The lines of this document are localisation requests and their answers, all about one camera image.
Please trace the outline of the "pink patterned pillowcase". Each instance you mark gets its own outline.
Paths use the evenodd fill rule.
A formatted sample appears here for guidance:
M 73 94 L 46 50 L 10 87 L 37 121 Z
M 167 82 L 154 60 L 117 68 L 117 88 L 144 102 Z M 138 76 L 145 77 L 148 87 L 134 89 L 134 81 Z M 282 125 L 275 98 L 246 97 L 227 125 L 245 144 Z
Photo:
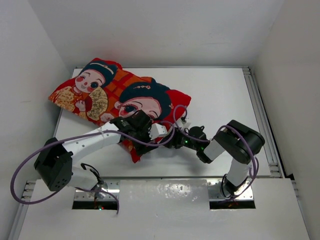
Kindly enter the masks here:
M 117 62 L 100 58 L 94 58 L 76 77 L 59 85 L 48 99 L 98 126 L 139 110 L 156 123 L 172 123 L 192 100 L 152 77 L 137 76 Z

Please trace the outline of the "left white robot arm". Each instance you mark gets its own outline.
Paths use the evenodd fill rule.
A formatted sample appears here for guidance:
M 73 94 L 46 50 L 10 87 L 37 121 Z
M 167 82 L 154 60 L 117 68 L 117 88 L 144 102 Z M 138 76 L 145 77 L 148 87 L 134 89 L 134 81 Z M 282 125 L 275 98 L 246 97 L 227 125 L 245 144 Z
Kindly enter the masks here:
M 45 143 L 34 168 L 51 192 L 64 187 L 93 190 L 101 181 L 96 173 L 76 166 L 84 157 L 111 145 L 117 145 L 129 137 L 137 139 L 138 146 L 151 141 L 149 130 L 152 119 L 142 110 L 123 118 L 117 117 L 78 139 L 59 141 L 55 137 Z

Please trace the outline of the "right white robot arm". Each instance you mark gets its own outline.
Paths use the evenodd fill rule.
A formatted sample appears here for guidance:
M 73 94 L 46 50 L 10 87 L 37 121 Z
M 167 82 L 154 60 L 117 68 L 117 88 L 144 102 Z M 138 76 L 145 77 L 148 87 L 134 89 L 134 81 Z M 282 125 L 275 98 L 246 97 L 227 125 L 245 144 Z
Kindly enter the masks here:
M 259 132 L 236 120 L 220 127 L 211 140 L 207 138 L 204 129 L 204 126 L 193 126 L 183 130 L 176 126 L 173 137 L 164 138 L 168 141 L 164 146 L 168 149 L 192 149 L 205 164 L 212 163 L 224 152 L 228 153 L 232 161 L 228 173 L 222 178 L 220 193 L 226 199 L 234 198 L 246 182 L 247 175 L 252 180 L 256 178 L 259 170 L 256 155 L 264 146 L 265 139 Z

